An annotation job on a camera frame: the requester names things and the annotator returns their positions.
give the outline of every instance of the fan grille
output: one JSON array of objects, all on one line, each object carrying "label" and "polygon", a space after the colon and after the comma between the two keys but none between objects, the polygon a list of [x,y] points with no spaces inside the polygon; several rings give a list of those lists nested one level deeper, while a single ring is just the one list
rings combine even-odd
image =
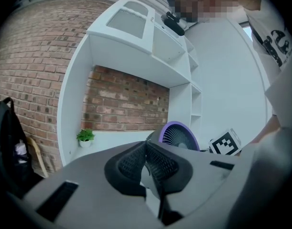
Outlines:
[{"label": "fan grille", "polygon": [[163,135],[162,142],[176,147],[196,150],[193,137],[186,128],[180,125],[169,126]]}]

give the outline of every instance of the white shelving unit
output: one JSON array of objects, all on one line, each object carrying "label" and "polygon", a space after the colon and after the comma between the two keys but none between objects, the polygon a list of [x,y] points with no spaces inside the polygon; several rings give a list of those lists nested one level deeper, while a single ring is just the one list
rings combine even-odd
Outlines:
[{"label": "white shelving unit", "polygon": [[[79,151],[74,137],[80,129],[87,74],[94,65],[129,73],[170,88],[168,121],[184,123],[197,136],[202,102],[200,77],[197,75],[200,64],[195,48],[187,38],[176,35],[166,27],[153,8],[137,0],[119,0],[89,27],[62,83],[57,132],[64,165],[88,153]],[[74,87],[76,94],[75,101],[72,101],[70,89]],[[136,141],[140,135],[131,132],[128,136],[131,140],[126,138],[126,142]]]}]

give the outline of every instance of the frosted glass panel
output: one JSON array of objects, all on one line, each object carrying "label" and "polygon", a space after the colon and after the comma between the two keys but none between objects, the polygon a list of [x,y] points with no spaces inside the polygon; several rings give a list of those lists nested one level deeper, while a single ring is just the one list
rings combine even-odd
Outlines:
[{"label": "frosted glass panel", "polygon": [[134,11],[136,11],[144,16],[148,15],[148,10],[139,3],[127,2],[124,7],[127,7],[128,9],[132,9],[132,10],[134,10]]},{"label": "frosted glass panel", "polygon": [[125,10],[119,10],[107,26],[142,39],[146,20]]}]

